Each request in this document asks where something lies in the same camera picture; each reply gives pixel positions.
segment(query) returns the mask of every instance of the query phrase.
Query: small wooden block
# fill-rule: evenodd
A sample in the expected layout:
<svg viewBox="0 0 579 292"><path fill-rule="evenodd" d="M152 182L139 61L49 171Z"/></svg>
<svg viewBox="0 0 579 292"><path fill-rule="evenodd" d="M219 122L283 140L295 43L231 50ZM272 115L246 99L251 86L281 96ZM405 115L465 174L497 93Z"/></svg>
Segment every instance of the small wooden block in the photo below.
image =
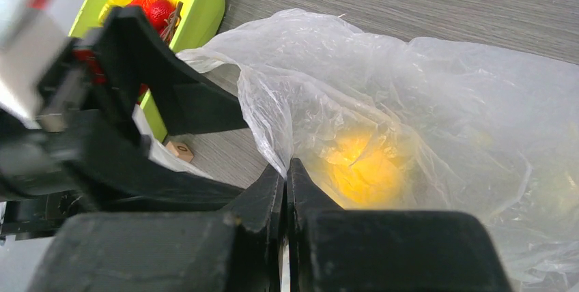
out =
<svg viewBox="0 0 579 292"><path fill-rule="evenodd" d="M193 160L193 152L183 143L169 141L167 149L183 161L191 162Z"/></svg>

